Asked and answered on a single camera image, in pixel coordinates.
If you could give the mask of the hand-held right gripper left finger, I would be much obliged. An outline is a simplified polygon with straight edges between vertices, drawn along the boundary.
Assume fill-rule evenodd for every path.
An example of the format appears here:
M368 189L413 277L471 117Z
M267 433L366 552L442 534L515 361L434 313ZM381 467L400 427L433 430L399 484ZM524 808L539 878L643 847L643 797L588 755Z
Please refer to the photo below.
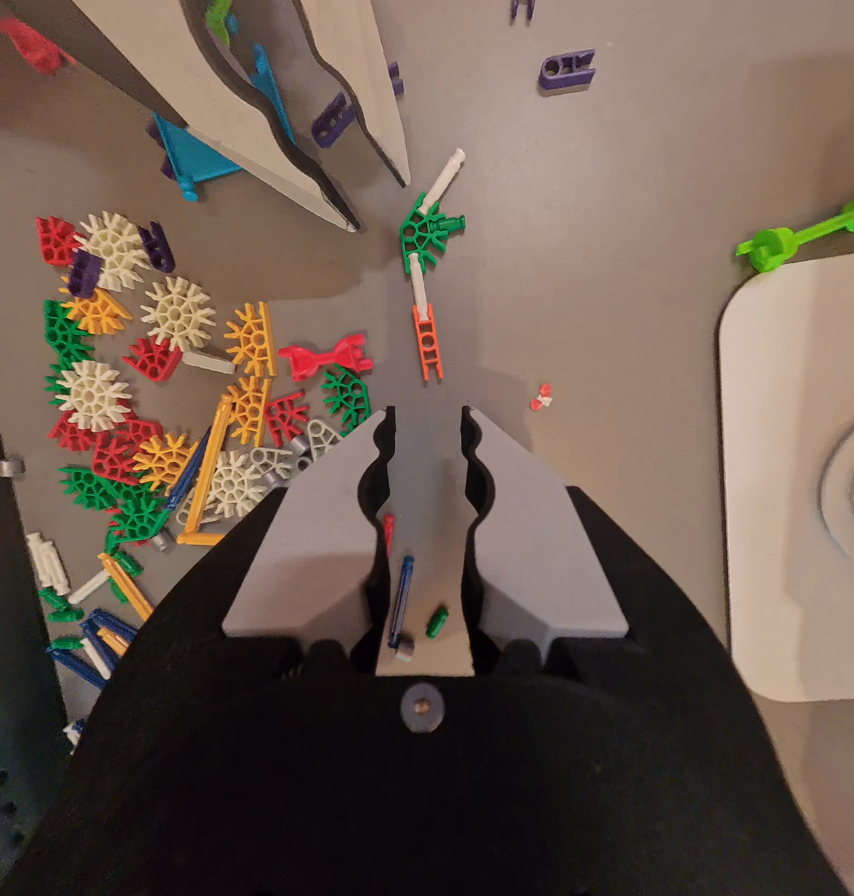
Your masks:
M389 611L387 540L396 409L375 411L287 488L223 621L231 637L342 645L376 670Z

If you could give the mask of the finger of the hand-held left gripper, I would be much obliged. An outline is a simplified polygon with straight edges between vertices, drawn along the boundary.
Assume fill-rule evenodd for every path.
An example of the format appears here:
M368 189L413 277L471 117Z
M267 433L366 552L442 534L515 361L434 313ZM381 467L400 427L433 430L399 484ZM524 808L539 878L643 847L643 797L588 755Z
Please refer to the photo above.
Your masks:
M348 93L368 142L399 185L411 183L406 136L370 1L295 1L312 54Z
M360 229L325 171L289 138L275 106L210 35L208 2L78 1L76 6L194 136L341 230Z

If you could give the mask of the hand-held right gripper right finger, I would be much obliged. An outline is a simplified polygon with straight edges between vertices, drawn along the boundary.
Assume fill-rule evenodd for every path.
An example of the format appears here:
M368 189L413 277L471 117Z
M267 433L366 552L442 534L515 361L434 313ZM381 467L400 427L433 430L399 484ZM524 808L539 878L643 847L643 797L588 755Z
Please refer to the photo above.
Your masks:
M461 584L475 673L518 640L544 662L561 638L624 638L627 619L564 479L478 409L462 409L460 433L476 513Z

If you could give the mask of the green toy connector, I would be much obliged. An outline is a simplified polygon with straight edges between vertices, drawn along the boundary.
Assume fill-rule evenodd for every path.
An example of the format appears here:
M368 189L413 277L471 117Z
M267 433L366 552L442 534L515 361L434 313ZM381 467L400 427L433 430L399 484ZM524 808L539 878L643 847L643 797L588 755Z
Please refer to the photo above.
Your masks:
M409 275L409 262L407 261L409 253L415 251L419 253L421 269L425 273L427 264L431 264L433 267L437 265L437 257L433 250L438 252L446 251L446 241L448 239L441 238L438 234L432 234L429 223L432 218L444 214L440 212L438 203L426 215L421 214L419 207L424 195L425 193L421 193L418 196L399 229L402 261L406 275Z
M364 381L341 365L324 372L323 403L331 415L340 415L341 434L348 435L372 413L370 394Z

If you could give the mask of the orange toy brick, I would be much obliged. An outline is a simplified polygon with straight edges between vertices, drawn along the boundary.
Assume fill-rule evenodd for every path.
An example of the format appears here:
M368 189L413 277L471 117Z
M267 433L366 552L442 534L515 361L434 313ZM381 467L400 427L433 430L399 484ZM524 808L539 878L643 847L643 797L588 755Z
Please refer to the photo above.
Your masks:
M435 379L441 382L443 379L442 359L433 306L427 304L423 315L421 309L417 305L413 305L412 316L422 378L424 382L429 382L431 376L435 375Z

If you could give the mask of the red toy spool piece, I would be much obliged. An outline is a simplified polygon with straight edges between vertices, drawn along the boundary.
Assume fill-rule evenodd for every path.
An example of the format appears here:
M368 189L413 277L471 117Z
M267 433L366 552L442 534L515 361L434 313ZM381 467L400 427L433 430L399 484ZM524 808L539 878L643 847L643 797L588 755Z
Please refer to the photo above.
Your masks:
M318 375L322 368L330 364L342 366L358 375L373 369L373 360L366 356L365 342L363 333L352 333L339 340L330 351L316 352L292 344L277 350L277 355L288 361L290 375L298 383Z
M10 39L19 55L38 73L53 75L64 64L77 64L74 57L59 48L52 40L16 17L1 18L0 32Z

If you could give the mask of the cyan toy panel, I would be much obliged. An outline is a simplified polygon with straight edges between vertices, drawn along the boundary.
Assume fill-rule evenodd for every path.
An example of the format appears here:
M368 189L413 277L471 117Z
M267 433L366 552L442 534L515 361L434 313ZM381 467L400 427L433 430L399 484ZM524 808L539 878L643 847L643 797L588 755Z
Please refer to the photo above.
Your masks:
M277 87L275 74L268 60L265 48L259 44L253 44L253 57L255 68L250 78L253 86L262 92L272 103L276 110L277 117L280 121L284 132L293 145L296 145L294 132L291 127L287 112Z
M154 114L163 135L175 171L175 182L182 196L189 202L197 202L197 185L242 170L242 167L202 140L191 135L164 118Z

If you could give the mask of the blue toy rod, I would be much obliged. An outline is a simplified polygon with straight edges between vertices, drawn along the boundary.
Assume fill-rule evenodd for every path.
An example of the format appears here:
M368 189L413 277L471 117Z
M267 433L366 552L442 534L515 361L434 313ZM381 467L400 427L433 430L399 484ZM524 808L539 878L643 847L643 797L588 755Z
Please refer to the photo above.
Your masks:
M392 651L399 647L402 640L402 625L413 576L413 565L413 556L411 554L405 555L399 573L398 587L388 629L388 648Z

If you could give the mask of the heap of mixed toy rods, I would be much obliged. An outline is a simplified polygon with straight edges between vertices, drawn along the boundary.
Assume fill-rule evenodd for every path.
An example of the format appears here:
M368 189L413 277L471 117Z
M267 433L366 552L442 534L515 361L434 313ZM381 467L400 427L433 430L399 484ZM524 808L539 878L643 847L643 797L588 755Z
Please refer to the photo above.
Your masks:
M224 539L224 533L201 532L199 526L209 504L209 489L216 474L218 455L234 420L238 401L227 394L220 397L212 425L191 449L169 496L131 497L127 492L100 486L97 492L99 503L103 509L112 510L115 518L106 536L106 549L98 555L101 572L95 579L70 590L54 544L39 532L27 536L41 586L39 598L52 610L49 620L77 625L75 633L54 638L45 651L56 664L70 670L96 691L102 690L110 679L116 663L133 640L135 629L107 611L85 611L82 602L110 582L142 623L150 618L153 604L136 582L142 568L121 548L126 544L153 542L162 535L173 511L191 487L196 488L194 499L176 543L212 547Z

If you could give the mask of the white stand base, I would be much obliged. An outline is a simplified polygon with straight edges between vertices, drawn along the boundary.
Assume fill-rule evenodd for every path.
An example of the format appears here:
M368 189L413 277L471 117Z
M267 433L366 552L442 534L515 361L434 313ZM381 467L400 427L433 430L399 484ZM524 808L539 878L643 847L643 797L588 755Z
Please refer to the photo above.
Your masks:
M854 700L854 253L749 280L718 350L735 665L770 700Z

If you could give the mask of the pile of colourful toy connectors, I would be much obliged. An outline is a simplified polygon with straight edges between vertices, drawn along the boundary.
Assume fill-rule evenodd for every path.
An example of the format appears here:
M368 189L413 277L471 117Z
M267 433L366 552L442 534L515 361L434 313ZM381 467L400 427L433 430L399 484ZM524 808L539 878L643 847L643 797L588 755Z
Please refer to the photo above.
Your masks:
M282 347L268 303L245 303L231 312L224 322L225 352L214 354L207 348L220 319L212 297L194 280L153 269L138 226L126 216L104 210L88 215L78 229L54 217L37 218L36 226L43 259L65 270L63 297L44 303L43 334L55 355L46 378L58 409L50 437L87 455L84 466L63 468L66 493L77 504L110 515L108 531L115 513L101 507L101 485L131 497L169 496L212 423L194 434L185 425L169 430L143 418L139 387L168 386L185 367L227 378L217 405L224 394L239 400L201 532L250 512L264 496L268 476L282 484L303 468L286 445L304 433L308 409L302 393L279 399L274 392L281 361L289 363L277 355ZM86 299L67 291L79 249L105 260L94 296ZM179 502L164 531L171 523L182 531L195 490Z

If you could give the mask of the black mesh chair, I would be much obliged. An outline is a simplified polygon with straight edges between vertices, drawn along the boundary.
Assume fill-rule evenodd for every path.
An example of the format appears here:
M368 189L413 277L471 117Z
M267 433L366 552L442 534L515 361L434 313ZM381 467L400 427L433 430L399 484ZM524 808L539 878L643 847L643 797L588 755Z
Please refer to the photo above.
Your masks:
M70 758L48 643L14 487L0 476L0 885L56 798Z

